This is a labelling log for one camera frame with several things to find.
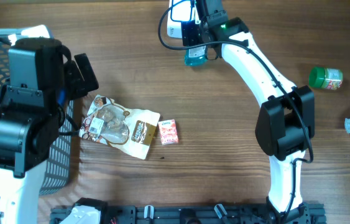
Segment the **green lid jar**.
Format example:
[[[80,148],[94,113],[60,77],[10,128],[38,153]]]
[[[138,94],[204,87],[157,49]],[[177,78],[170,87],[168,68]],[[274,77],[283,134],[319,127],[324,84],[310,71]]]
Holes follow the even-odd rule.
[[[308,83],[313,88],[337,90],[343,83],[343,73],[335,68],[314,67]]]

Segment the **blue mouthwash bottle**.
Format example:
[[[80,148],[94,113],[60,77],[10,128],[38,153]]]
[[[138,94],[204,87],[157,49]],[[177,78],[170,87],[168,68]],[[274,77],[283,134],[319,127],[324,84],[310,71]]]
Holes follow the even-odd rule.
[[[207,49],[205,46],[195,47],[195,48],[186,50],[185,65],[186,66],[203,65],[207,61],[206,52],[207,52]]]

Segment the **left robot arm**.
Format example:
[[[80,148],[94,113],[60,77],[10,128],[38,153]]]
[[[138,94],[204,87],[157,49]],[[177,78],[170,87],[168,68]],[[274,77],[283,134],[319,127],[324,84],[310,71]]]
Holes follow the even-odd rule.
[[[73,55],[49,35],[24,30],[3,37],[9,75],[0,87],[0,223],[35,223],[40,190],[50,180],[50,151],[75,136],[71,101],[98,89],[86,54]]]

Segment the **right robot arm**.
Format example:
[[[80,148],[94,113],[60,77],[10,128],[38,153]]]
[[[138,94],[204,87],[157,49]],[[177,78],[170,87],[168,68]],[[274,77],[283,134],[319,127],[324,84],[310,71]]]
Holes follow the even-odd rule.
[[[213,49],[244,80],[259,105],[257,142],[269,157],[268,220],[290,223],[306,207],[300,193],[302,164],[314,160],[314,94],[284,77],[262,53],[238,17],[221,1],[172,1],[169,19],[181,22],[183,48]]]

